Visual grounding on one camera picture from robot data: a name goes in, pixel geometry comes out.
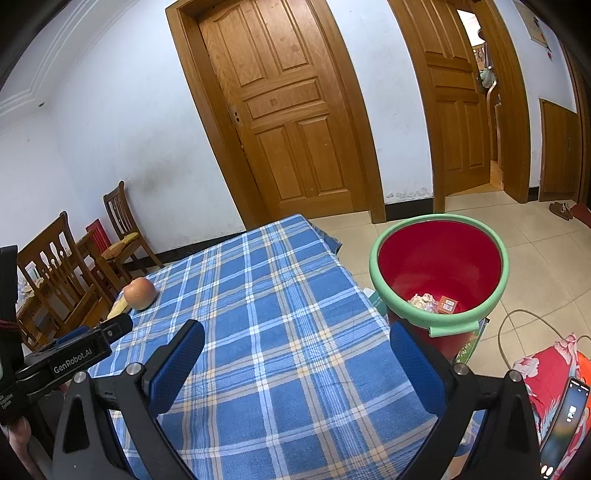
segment door lock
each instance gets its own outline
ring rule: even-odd
[[[235,107],[230,107],[230,116],[232,117],[232,121],[236,122],[240,125],[240,115],[238,114],[238,110]]]

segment baseboard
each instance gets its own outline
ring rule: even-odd
[[[527,192],[527,201],[528,202],[537,202],[539,196],[540,196],[540,187],[530,187],[530,189]]]
[[[196,253],[202,252],[209,247],[213,247],[214,245],[219,245],[226,240],[230,240],[238,235],[241,235],[243,232],[240,233],[232,233],[231,235],[224,235],[219,236],[217,238],[212,238],[211,240],[204,240],[203,242],[197,242],[196,244],[185,245],[184,247],[173,248],[172,250],[167,250],[166,252],[162,252],[156,254],[158,259],[162,263],[170,263],[170,262],[177,262],[178,260],[182,260],[183,258],[187,258],[189,255],[194,255]],[[134,265],[133,261],[126,262],[125,266],[133,271],[139,268],[151,268],[155,267],[156,264],[154,260],[150,257],[140,258],[136,265]]]
[[[388,203],[386,221],[403,220],[433,213],[433,199],[409,200],[408,202]]]

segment blue plaid tablecloth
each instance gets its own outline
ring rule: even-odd
[[[434,425],[390,350],[385,319],[295,215],[151,274],[160,292],[90,371],[145,362],[188,319],[201,357],[159,421],[200,480],[393,479]],[[115,427],[139,478],[149,478]]]

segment green bucket rim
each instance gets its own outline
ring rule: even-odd
[[[433,220],[449,220],[472,225],[480,231],[487,234],[494,241],[501,254],[501,278],[492,294],[480,305],[461,313],[441,315],[439,313],[426,312],[420,310],[402,299],[389,287],[378,267],[378,254],[384,241],[393,233],[409,225],[422,222],[431,222]],[[488,225],[485,225],[473,218],[462,215],[453,215],[450,213],[434,213],[432,215],[423,215],[409,218],[398,222],[386,229],[375,241],[369,255],[369,276],[384,303],[395,312],[400,318],[407,319],[414,326],[429,330],[431,337],[458,335],[461,333],[473,332],[478,329],[478,322],[493,311],[495,306],[501,300],[509,279],[509,255],[501,238]]]

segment tiled floor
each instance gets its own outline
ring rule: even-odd
[[[509,252],[505,294],[469,362],[476,373],[504,375],[496,334],[506,313],[514,309],[540,315],[563,335],[591,335],[591,229],[577,219],[567,222],[553,215],[547,203],[521,205],[504,192],[448,197],[446,210],[489,225]],[[372,288],[369,252],[378,234],[396,222],[373,225],[368,212],[312,222],[343,243],[340,261],[361,287]],[[525,313],[513,314],[501,333],[510,363],[543,350],[555,339],[549,327]],[[581,340],[579,348],[591,356],[591,341]]]
[[[502,192],[503,191],[503,173],[496,161],[491,161],[491,180],[485,185],[480,185],[472,189],[464,190],[463,192],[454,193],[453,195],[466,195],[469,193],[485,193],[485,192]]]

